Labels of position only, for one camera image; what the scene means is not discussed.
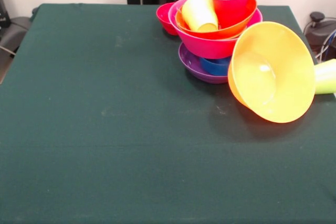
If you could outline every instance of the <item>red bowl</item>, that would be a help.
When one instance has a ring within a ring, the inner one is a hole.
[[[244,15],[241,17],[241,19],[233,24],[232,26],[219,29],[217,31],[211,31],[211,32],[200,32],[200,31],[191,31],[184,21],[182,17],[181,10],[179,9],[175,16],[175,22],[177,26],[183,30],[184,32],[193,35],[198,38],[204,38],[204,39],[231,39],[235,38],[238,35],[240,35],[244,29],[247,26],[247,23],[251,20],[254,12],[257,9],[257,1],[256,0],[248,0],[247,4],[244,7]]]
[[[157,10],[156,10],[156,16],[159,19],[160,23],[162,24],[163,28],[166,30],[167,33],[170,35],[177,35],[177,32],[174,28],[174,26],[170,23],[168,19],[168,12],[170,7],[174,3],[167,3],[164,5],[161,5]]]

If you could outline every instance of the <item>green felt surface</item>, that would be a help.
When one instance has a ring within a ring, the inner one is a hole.
[[[156,8],[41,6],[0,86],[0,223],[335,223],[334,96],[266,122],[185,71]]]

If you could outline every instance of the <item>yellow cup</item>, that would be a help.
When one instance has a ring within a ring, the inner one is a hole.
[[[187,0],[182,6],[182,17],[192,31],[218,30],[213,0]]]
[[[314,66],[316,89],[315,94],[331,94],[336,92],[336,59],[331,59]]]

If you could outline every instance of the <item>pink bowl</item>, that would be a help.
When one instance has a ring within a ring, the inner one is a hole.
[[[187,34],[177,27],[175,15],[186,1],[187,0],[176,1],[169,9],[168,18],[187,49],[193,54],[206,59],[220,59],[231,56],[238,38],[218,40],[203,39]],[[262,14],[259,9],[257,9],[247,24],[247,27],[261,21]]]
[[[166,30],[167,33],[169,33],[170,35],[177,35],[177,32],[174,26],[169,22],[169,19],[168,19],[168,11],[173,4],[174,3],[167,3],[164,5],[161,5],[156,10],[156,16],[161,22],[163,28]]]

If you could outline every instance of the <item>blue bowl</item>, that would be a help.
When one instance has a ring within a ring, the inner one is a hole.
[[[227,76],[227,70],[231,61],[231,57],[223,59],[199,59],[204,71],[213,76]]]

